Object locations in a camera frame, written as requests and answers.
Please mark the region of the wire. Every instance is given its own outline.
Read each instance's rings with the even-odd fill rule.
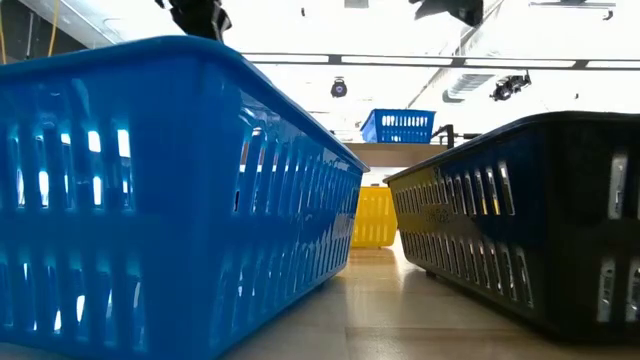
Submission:
[[[7,64],[7,51],[4,47],[4,31],[2,30],[2,0],[0,0],[0,47],[2,48],[2,64]]]
[[[56,29],[58,28],[58,14],[60,13],[60,0],[55,0],[53,9],[53,29],[51,30],[51,41],[49,42],[49,57],[53,55],[53,44],[56,42]]]

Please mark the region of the ceiling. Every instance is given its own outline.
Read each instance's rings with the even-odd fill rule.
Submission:
[[[44,18],[52,18],[53,0],[21,1]],[[60,27],[88,47],[182,33],[169,13],[153,0],[61,1]],[[615,14],[608,21],[603,20],[606,10],[602,9],[539,8],[530,7],[528,0],[506,0],[499,15],[469,40],[473,48],[463,54],[639,58],[640,46],[634,44],[632,29],[637,30],[635,17],[640,1],[598,2],[605,1],[616,3]],[[485,10],[499,3],[485,0]],[[244,52],[451,55],[464,45],[461,38],[471,30],[447,14],[414,21],[416,5],[405,0],[369,0],[366,9],[345,8],[345,0],[225,0],[224,7],[233,22],[225,41]],[[526,112],[560,107],[640,111],[634,110],[635,100],[626,95],[631,94],[631,86],[640,77],[628,73],[532,72],[533,86],[497,104],[488,98],[495,79],[487,78],[473,85],[472,91],[462,92],[463,103],[445,104],[443,91],[459,84],[468,72],[440,72],[439,81],[425,87],[436,68],[260,68],[344,140],[358,140],[357,127],[372,108],[404,108],[409,103],[415,108],[438,110],[440,122],[455,123],[466,132],[486,131]],[[330,95],[337,76],[343,77],[348,86],[345,98]],[[574,99],[576,93],[580,93],[578,100]],[[491,113],[491,119],[482,118],[479,114],[483,113]]]

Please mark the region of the blue plastic basket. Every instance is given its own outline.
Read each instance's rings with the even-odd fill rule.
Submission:
[[[368,143],[428,144],[435,115],[435,111],[374,109],[360,130]]]
[[[0,342],[210,359],[346,262],[362,164],[239,54],[0,66]]]

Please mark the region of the wooden surface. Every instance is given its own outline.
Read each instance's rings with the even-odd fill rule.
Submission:
[[[447,150],[428,144],[345,144],[369,167],[410,167]]]
[[[62,359],[0,345],[2,360]],[[347,268],[224,360],[638,360],[640,348],[550,342],[409,264],[390,249]]]

